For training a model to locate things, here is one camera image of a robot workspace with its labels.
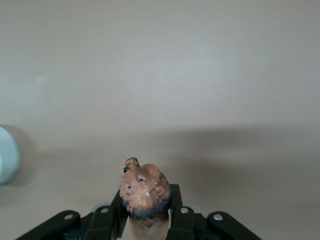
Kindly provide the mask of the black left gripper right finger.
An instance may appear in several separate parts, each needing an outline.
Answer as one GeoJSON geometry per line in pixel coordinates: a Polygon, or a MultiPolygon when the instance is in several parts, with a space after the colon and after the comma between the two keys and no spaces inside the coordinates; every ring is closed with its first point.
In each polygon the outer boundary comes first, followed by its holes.
{"type": "Polygon", "coordinates": [[[180,186],[171,184],[171,223],[168,240],[259,240],[260,237],[224,211],[203,216],[197,206],[185,205],[180,186]]]}

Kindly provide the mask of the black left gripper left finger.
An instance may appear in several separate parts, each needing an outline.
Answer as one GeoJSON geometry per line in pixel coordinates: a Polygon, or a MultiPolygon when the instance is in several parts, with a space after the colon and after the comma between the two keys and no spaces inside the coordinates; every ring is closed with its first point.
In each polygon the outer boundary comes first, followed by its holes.
{"type": "Polygon", "coordinates": [[[126,209],[118,191],[112,202],[96,205],[86,216],[64,210],[18,237],[19,240],[116,240],[122,237],[126,209]]]}

